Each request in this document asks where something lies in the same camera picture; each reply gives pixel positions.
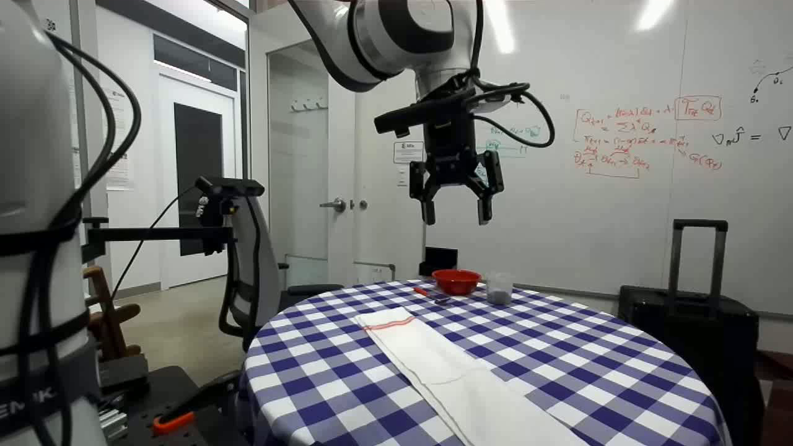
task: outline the clear plastic cup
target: clear plastic cup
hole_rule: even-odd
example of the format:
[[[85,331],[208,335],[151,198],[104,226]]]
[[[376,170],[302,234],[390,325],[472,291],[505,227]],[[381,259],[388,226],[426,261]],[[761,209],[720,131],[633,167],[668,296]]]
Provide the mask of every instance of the clear plastic cup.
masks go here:
[[[507,305],[512,301],[512,277],[503,272],[488,274],[488,302]]]

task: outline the whiteboard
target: whiteboard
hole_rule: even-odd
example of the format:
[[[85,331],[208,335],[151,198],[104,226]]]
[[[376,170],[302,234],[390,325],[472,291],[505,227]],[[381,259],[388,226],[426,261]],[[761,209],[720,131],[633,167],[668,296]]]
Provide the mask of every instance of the whiteboard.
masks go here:
[[[495,28],[486,18],[483,79],[531,82],[557,139],[521,147],[478,122],[479,151],[502,159],[493,220],[477,224],[466,188],[442,189],[427,245],[457,248],[460,267],[517,283],[616,294],[624,284],[666,286],[672,219],[725,219],[722,293],[793,314],[784,280],[793,69],[773,75],[793,67],[793,2],[672,1],[638,30],[652,2],[505,2],[507,21]],[[503,54],[510,32],[514,48]],[[489,117],[547,138],[529,105]],[[712,230],[687,229],[681,289],[707,290],[712,245]]]

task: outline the door handle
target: door handle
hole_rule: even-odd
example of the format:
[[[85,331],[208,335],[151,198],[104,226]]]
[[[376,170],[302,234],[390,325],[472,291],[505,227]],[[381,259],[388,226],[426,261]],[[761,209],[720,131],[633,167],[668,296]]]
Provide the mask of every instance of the door handle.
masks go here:
[[[332,202],[322,203],[320,204],[320,207],[331,207],[336,212],[342,213],[347,208],[347,202],[345,202],[339,197],[336,197],[336,200],[333,200]]]

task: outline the round table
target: round table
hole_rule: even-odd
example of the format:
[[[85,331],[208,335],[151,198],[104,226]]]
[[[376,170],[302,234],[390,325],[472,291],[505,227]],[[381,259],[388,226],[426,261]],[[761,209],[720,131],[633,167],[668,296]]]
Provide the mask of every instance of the round table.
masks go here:
[[[414,286],[439,294],[419,280],[354,286],[309,298],[262,327],[240,387],[254,444],[462,444],[352,320],[399,306],[588,444],[729,443],[696,373],[619,319],[530,290],[494,306],[482,284],[437,305]]]

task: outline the black rolling suitcase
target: black rolling suitcase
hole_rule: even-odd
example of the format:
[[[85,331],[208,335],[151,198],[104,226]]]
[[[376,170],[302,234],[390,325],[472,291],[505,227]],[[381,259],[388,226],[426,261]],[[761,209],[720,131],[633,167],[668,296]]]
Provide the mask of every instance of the black rolling suitcase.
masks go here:
[[[683,228],[716,229],[709,294],[678,291]],[[727,222],[675,220],[669,288],[624,285],[619,318],[654,336],[683,358],[716,397],[733,444],[760,443],[764,404],[754,376],[758,317],[747,306],[721,295]]]

